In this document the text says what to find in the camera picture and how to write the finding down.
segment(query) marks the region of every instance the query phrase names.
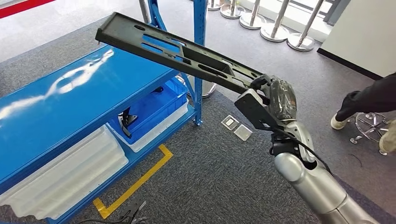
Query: black pants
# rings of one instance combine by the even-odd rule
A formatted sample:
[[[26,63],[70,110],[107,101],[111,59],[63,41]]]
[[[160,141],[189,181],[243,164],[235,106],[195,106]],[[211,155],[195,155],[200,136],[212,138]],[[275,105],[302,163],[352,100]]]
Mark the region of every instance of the black pants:
[[[348,93],[335,119],[344,121],[357,112],[389,112],[396,110],[396,73],[375,81],[362,91]]]

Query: white sneaker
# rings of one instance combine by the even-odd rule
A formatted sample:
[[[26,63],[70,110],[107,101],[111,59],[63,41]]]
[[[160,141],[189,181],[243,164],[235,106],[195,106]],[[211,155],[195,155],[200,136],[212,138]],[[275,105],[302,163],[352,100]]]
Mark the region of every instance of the white sneaker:
[[[330,121],[330,126],[333,128],[333,129],[335,129],[335,130],[341,130],[342,128],[344,128],[345,127],[345,125],[348,123],[348,119],[346,119],[346,120],[344,120],[344,121],[337,121],[336,119],[335,119],[335,116],[336,116],[337,114],[335,114],[333,117],[332,117],[332,120]]]
[[[390,123],[388,131],[380,139],[379,146],[382,155],[396,150],[396,120]]]

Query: person's leg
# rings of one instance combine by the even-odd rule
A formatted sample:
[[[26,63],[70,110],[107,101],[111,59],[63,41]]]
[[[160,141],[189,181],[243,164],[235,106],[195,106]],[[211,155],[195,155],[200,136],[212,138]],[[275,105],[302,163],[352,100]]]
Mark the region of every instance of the person's leg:
[[[387,155],[393,151],[396,151],[396,120],[390,123],[388,132],[380,139],[380,153],[382,155]]]
[[[396,73],[375,81],[362,91],[347,94],[341,109],[333,116],[331,126],[342,129],[357,112],[389,112],[396,110]]]

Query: carpet floor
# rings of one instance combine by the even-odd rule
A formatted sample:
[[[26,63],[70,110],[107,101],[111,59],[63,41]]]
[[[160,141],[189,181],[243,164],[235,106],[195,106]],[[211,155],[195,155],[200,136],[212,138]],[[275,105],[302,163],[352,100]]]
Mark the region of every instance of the carpet floor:
[[[192,2],[172,2],[160,1],[168,30],[192,39]],[[130,16],[141,18],[138,13],[134,9]],[[0,63],[0,96],[96,49],[94,34],[103,21]],[[296,52],[285,43],[267,42],[258,32],[224,19],[218,12],[208,13],[206,33],[209,48],[288,80],[297,94],[297,117],[311,131],[317,153],[372,216],[382,223],[396,223],[395,179],[391,178],[396,169],[395,157],[379,155],[377,145],[368,140],[351,144],[349,138],[357,134],[352,124],[339,132],[329,127],[329,119],[345,94],[370,85],[372,80],[315,51]],[[154,223],[317,223],[298,195],[275,172],[273,158],[267,153],[269,133],[254,130],[251,138],[242,142],[220,124],[231,114],[251,127],[230,100],[236,95],[223,88],[218,90],[222,94],[216,92],[204,101],[204,125],[187,125],[168,140],[165,145],[174,156],[129,200],[147,200],[142,215]],[[161,156],[161,151],[153,152],[112,185],[100,197],[102,201],[111,204]],[[128,202],[109,219],[116,219]],[[0,221],[34,221],[31,217],[16,219],[7,206],[0,207],[0,214],[6,214],[1,215]],[[73,221],[87,217],[99,218],[92,204]]]

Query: stanchion base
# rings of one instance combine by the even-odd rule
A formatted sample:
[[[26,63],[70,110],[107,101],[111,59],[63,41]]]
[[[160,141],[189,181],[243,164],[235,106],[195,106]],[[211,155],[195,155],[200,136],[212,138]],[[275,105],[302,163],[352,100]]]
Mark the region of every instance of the stanchion base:
[[[195,86],[194,86],[195,77],[192,75],[187,75],[187,77],[192,86],[192,89],[195,90]],[[216,83],[211,83],[206,80],[202,80],[202,98],[210,97],[216,90],[216,86],[217,86]]]
[[[225,4],[220,9],[220,14],[227,19],[238,19],[244,13],[245,8],[240,5],[235,6],[233,13],[231,13],[231,4]]]
[[[289,31],[284,26],[279,26],[274,37],[271,37],[275,24],[273,22],[265,23],[260,30],[260,35],[271,42],[283,42],[289,37]]]
[[[245,13],[239,18],[239,24],[246,29],[260,29],[267,21],[261,15],[257,15],[253,24],[250,24],[252,20],[252,13]]]
[[[301,44],[298,44],[300,37],[301,33],[290,34],[287,38],[287,45],[298,51],[313,50],[313,48],[315,47],[315,40],[310,36],[306,36],[303,42]]]
[[[211,1],[208,2],[209,11],[217,11],[224,5],[225,0],[214,0],[213,6],[211,6]]]

